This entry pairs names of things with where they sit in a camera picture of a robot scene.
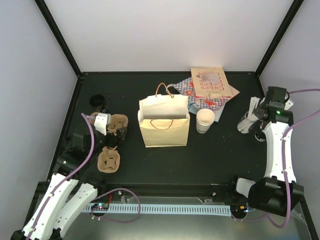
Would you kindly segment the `pulp cup carrier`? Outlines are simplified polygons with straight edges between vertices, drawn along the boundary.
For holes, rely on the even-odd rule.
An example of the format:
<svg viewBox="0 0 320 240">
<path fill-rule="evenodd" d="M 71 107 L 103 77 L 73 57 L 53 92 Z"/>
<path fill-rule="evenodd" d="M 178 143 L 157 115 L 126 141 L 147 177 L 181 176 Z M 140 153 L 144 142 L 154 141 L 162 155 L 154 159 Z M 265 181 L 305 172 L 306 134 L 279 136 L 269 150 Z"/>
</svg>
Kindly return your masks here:
<svg viewBox="0 0 320 240">
<path fill-rule="evenodd" d="M 117 150 L 117 146 L 105 146 L 97 159 L 97 169 L 106 174 L 115 173 L 121 162 L 121 156 Z"/>
<path fill-rule="evenodd" d="M 94 125 L 95 120 L 97 116 L 103 116 L 106 115 L 105 113 L 101 112 L 93 112 L 90 116 L 88 116 L 88 120 L 90 124 Z M 102 132 L 99 129 L 96 129 L 98 132 L 103 133 L 104 135 L 107 134 L 107 132 L 113 132 L 116 133 L 118 129 L 127 127 L 129 123 L 129 119 L 126 115 L 123 114 L 112 114 L 110 116 L 110 123 L 105 127 L 105 132 Z"/>
</svg>

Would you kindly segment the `kraft paper bag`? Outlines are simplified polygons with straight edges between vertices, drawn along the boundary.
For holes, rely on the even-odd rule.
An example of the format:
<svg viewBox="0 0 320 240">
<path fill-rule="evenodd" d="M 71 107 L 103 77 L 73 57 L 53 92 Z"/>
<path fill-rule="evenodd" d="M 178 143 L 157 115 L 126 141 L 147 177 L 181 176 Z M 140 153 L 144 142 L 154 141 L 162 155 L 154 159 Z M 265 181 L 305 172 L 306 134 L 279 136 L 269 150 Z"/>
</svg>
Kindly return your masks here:
<svg viewBox="0 0 320 240">
<path fill-rule="evenodd" d="M 139 101 L 137 119 L 147 148 L 187 145 L 191 119 L 188 97 L 172 94 L 163 82 L 154 95 Z"/>
</svg>

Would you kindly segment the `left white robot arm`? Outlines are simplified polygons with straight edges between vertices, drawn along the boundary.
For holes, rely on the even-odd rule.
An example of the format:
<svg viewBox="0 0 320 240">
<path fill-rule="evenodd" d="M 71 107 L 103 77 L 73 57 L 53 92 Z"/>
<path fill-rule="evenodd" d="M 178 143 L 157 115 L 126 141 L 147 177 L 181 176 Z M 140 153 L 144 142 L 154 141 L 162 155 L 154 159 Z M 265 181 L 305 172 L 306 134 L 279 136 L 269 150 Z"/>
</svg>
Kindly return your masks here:
<svg viewBox="0 0 320 240">
<path fill-rule="evenodd" d="M 118 145 L 128 125 L 116 121 L 102 134 L 86 124 L 76 128 L 58 157 L 48 189 L 34 215 L 13 240 L 61 240 L 83 208 L 103 199 L 108 188 L 93 170 L 115 173 L 120 167 Z"/>
</svg>

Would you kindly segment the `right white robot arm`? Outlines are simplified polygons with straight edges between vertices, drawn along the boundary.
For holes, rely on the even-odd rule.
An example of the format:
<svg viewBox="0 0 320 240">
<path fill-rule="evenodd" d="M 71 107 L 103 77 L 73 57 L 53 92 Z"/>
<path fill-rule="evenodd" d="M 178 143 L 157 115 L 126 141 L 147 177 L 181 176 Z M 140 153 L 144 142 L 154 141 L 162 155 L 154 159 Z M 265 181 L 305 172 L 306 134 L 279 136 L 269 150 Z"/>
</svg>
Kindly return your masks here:
<svg viewBox="0 0 320 240">
<path fill-rule="evenodd" d="M 294 116 L 286 108 L 290 96 L 285 88 L 270 86 L 264 100 L 252 111 L 261 122 L 256 137 L 266 139 L 266 170 L 263 179 L 239 177 L 228 187 L 228 198 L 234 202 L 243 197 L 251 208 L 286 217 L 304 196 L 297 184 L 292 166 L 291 136 Z"/>
</svg>

